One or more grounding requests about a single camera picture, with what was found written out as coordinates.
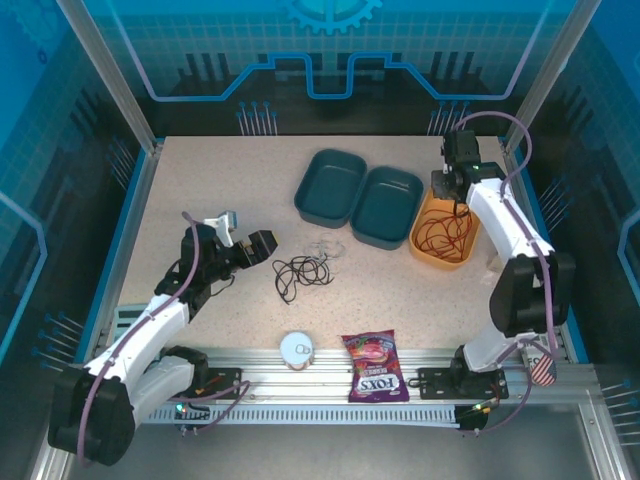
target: purple snack bag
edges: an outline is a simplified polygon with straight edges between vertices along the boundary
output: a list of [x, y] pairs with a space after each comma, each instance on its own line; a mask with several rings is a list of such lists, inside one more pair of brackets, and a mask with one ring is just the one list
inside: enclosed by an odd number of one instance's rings
[[353, 360], [349, 403], [408, 402], [393, 330], [343, 335]]

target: plastic bag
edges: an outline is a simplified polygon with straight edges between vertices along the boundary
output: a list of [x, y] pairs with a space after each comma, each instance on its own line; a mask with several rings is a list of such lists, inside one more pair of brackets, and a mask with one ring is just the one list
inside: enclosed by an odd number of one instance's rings
[[343, 335], [342, 342], [353, 360], [350, 403], [409, 401], [393, 330]]

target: beige table surface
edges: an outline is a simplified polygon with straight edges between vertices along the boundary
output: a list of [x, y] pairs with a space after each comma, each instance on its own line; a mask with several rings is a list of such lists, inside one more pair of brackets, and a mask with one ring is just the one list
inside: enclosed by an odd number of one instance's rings
[[[498, 140], [480, 138], [484, 161], [502, 164]], [[385, 251], [358, 242], [347, 224], [330, 230], [304, 222], [293, 205], [298, 184], [318, 150], [338, 148], [362, 156], [369, 168], [392, 165], [422, 179], [441, 168], [437, 137], [169, 137], [159, 161], [119, 304], [146, 303], [180, 252], [195, 219], [235, 210], [235, 240], [274, 230], [274, 259], [301, 255], [330, 234], [346, 247], [332, 261], [335, 281], [302, 287], [286, 305], [274, 287], [271, 261], [239, 271], [235, 284], [211, 298], [171, 344], [193, 347], [277, 348], [287, 331], [308, 332], [318, 348], [341, 348], [340, 335], [395, 329], [398, 348], [452, 348], [489, 321], [497, 274], [486, 265], [495, 250], [481, 230], [474, 256], [443, 272], [417, 261], [408, 242]]]

